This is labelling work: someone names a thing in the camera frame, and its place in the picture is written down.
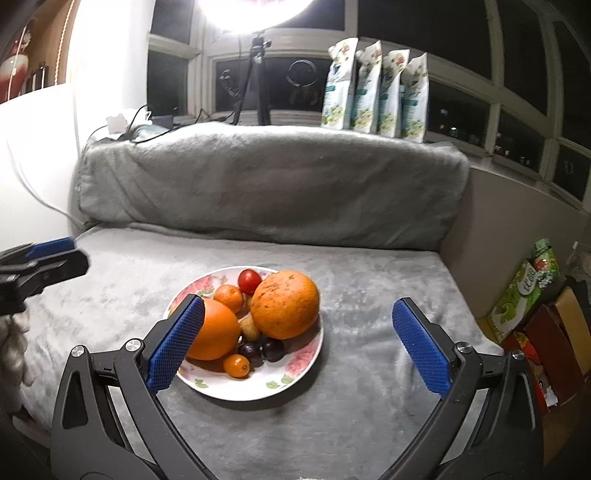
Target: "floral plate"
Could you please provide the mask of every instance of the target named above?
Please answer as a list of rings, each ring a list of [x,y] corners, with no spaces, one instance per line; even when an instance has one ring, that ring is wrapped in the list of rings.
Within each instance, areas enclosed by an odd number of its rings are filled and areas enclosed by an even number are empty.
[[[201,297],[212,298],[215,290],[224,283],[238,285],[238,275],[242,270],[251,268],[262,278],[277,272],[270,268],[252,267],[248,265],[227,267],[214,270],[197,279],[177,293],[168,304],[164,318],[183,301],[189,293]],[[239,312],[240,320],[247,312]],[[270,397],[294,385],[311,368],[322,347],[324,329],[319,319],[302,335],[285,340],[288,352],[278,362],[265,362],[262,367],[251,371],[248,378],[239,380],[230,377],[223,371],[221,361],[197,362],[184,360],[178,369],[177,376],[189,387],[209,397],[230,401],[259,400]]]

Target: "red cherry tomato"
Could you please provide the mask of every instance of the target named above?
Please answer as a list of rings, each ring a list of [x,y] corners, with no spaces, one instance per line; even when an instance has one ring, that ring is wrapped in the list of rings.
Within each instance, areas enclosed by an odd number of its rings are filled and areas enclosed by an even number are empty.
[[[238,287],[246,295],[253,295],[261,282],[261,276],[250,268],[242,270],[240,275],[238,275]]]

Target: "blue gripper pad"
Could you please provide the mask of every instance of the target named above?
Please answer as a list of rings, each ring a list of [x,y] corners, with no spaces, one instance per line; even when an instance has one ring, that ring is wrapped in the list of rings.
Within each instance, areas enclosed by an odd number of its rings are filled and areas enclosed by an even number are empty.
[[[146,385],[153,394],[170,387],[204,319],[203,300],[195,297],[150,357]]]
[[[70,250],[75,249],[76,244],[74,243],[74,239],[66,237],[52,240],[51,242],[45,242],[43,244],[37,244],[33,246],[25,256],[28,260],[36,260],[37,258],[48,257],[49,255],[69,252]]]
[[[405,301],[394,304],[392,324],[427,388],[444,397],[451,386],[449,361]]]

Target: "fleece blanket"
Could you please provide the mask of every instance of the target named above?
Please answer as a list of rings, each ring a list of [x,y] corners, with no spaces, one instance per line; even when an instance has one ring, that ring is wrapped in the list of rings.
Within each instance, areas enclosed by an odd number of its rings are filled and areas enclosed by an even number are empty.
[[[324,345],[314,368],[292,388],[261,401],[229,403],[175,379],[158,394],[180,433],[221,480],[372,479],[384,473],[439,400],[392,328],[392,304],[400,297],[410,296],[454,341],[499,353],[434,252],[195,238],[149,226],[93,228],[78,245],[90,256],[88,274],[28,301],[26,357],[36,380],[22,395],[48,429],[72,347],[104,351],[142,338],[196,277],[251,264],[299,270],[318,285]],[[113,390],[132,446],[149,458]],[[478,397],[450,456],[461,452],[481,405]]]
[[[310,127],[196,124],[104,139],[80,162],[80,210],[211,238],[436,251],[469,172],[451,144]]]

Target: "tangerine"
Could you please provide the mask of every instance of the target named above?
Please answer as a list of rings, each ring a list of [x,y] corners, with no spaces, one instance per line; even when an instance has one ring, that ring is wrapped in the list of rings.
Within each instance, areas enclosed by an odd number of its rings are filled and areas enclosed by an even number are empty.
[[[205,319],[195,337],[187,357],[193,360],[215,360],[234,348],[240,337],[240,326],[236,315],[224,304],[203,299]]]
[[[269,275],[256,288],[251,315],[267,337],[285,340],[314,325],[319,307],[318,288],[310,278],[282,271]]]
[[[251,363],[243,355],[230,355],[223,361],[223,369],[230,377],[244,378],[251,370]]]
[[[213,294],[213,299],[224,304],[234,313],[238,313],[242,310],[242,305],[244,305],[244,298],[242,297],[240,289],[237,286],[228,283],[217,288],[216,292]]]

